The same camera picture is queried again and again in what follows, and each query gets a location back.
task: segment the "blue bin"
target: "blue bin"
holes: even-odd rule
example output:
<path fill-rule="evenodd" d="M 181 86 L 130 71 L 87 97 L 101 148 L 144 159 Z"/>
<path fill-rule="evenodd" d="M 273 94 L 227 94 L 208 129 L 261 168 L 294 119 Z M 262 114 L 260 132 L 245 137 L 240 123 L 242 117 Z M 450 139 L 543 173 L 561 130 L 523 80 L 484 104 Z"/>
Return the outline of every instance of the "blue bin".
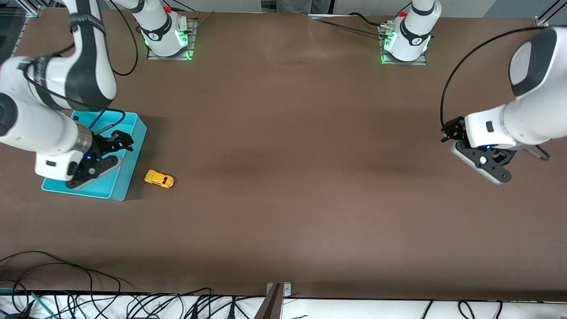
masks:
<path fill-rule="evenodd" d="M 98 114 L 98 112 L 73 111 L 71 117 L 78 116 L 79 122 L 89 126 Z M 115 123 L 121 116 L 122 114 L 118 112 L 106 111 L 92 128 L 92 131 L 96 132 L 107 125 Z M 132 179 L 132 174 L 134 173 L 134 168 L 136 167 L 140 150 L 142 149 L 142 143 L 146 136 L 147 128 L 136 113 L 126 112 L 126 118 L 124 118 L 122 123 L 107 130 L 106 132 L 103 132 L 101 135 L 104 137 L 110 137 L 110 134 L 115 130 L 130 134 L 134 140 L 134 144 L 132 145 L 134 150 L 132 152 L 123 149 L 118 152 L 108 154 L 122 157 L 124 160 L 122 166 L 80 190 L 69 189 L 65 185 L 64 181 L 57 181 L 49 178 L 44 179 L 41 189 L 44 191 L 64 194 L 124 200 L 126 198 L 126 193 L 128 192 L 128 187 L 130 186 L 130 180 Z"/>

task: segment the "metal base plate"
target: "metal base plate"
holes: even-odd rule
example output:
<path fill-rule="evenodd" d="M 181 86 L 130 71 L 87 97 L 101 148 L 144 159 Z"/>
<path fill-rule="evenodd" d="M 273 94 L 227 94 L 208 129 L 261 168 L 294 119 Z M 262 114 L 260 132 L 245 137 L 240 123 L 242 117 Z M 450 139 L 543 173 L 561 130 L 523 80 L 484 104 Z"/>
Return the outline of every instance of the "metal base plate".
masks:
<path fill-rule="evenodd" d="M 268 283 L 266 285 L 266 295 L 275 283 Z M 289 297 L 291 295 L 291 283 L 283 283 L 283 296 Z"/>
<path fill-rule="evenodd" d="M 396 22 L 394 20 L 388 20 L 388 25 L 394 26 Z M 388 29 L 378 27 L 378 33 L 381 35 L 389 36 Z M 383 37 L 380 38 L 380 54 L 382 55 L 382 64 L 397 64 L 397 65 L 427 65 L 425 60 L 425 53 L 421 53 L 420 57 L 417 58 L 415 61 L 406 62 L 400 61 L 392 55 L 389 51 L 384 49 L 384 45 L 386 41 L 389 39 L 385 39 Z"/>
<path fill-rule="evenodd" d="M 193 59 L 193 51 L 195 50 L 195 39 L 197 37 L 197 19 L 187 19 L 187 46 L 177 54 L 169 56 L 169 57 L 161 57 L 156 55 L 152 50 L 148 49 L 147 51 L 147 59 L 148 60 L 175 60 L 175 61 L 183 61 L 183 60 L 192 60 Z"/>

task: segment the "toy car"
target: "toy car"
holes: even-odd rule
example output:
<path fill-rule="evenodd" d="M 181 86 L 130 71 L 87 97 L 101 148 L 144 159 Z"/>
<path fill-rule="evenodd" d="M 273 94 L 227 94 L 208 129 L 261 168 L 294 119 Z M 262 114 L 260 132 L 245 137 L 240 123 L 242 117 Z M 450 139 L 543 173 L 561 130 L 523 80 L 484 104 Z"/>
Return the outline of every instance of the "toy car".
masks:
<path fill-rule="evenodd" d="M 147 171 L 146 177 L 143 180 L 150 184 L 160 185 L 161 187 L 165 188 L 170 188 L 174 185 L 173 177 L 156 172 L 155 170 Z"/>

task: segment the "gray fabric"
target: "gray fabric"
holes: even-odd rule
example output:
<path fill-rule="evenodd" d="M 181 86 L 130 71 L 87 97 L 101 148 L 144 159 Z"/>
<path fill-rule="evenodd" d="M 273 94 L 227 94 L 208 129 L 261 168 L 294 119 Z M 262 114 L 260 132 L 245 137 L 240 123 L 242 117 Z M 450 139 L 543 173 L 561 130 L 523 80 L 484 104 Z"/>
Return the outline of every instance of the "gray fabric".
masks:
<path fill-rule="evenodd" d="M 278 12 L 327 14 L 331 0 L 277 0 Z"/>

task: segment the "brown table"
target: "brown table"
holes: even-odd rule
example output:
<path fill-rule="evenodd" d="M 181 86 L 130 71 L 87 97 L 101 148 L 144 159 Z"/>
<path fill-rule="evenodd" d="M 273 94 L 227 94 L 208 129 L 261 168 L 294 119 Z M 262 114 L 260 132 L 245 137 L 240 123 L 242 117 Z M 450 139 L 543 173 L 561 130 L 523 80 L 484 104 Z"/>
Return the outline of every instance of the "brown table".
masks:
<path fill-rule="evenodd" d="M 103 15 L 123 72 L 130 36 L 117 12 Z M 148 127 L 126 201 L 41 191 L 34 154 L 0 145 L 0 254 L 50 251 L 123 277 L 131 291 L 255 295 L 287 281 L 300 296 L 565 300 L 566 141 L 546 143 L 551 162 L 519 153 L 504 186 L 439 142 L 439 99 L 456 63 L 530 23 L 441 19 L 428 65 L 411 67 L 381 65 L 376 39 L 304 16 L 214 13 L 193 61 L 142 58 L 117 79 L 113 106 Z M 447 120 L 512 99 L 508 60 L 526 37 L 463 66 Z M 69 42 L 66 11 L 49 9 L 18 54 Z M 176 186 L 145 183 L 148 169 Z M 0 271 L 45 260 L 19 257 Z M 58 266 L 32 277 L 30 288 L 88 288 L 84 273 Z"/>

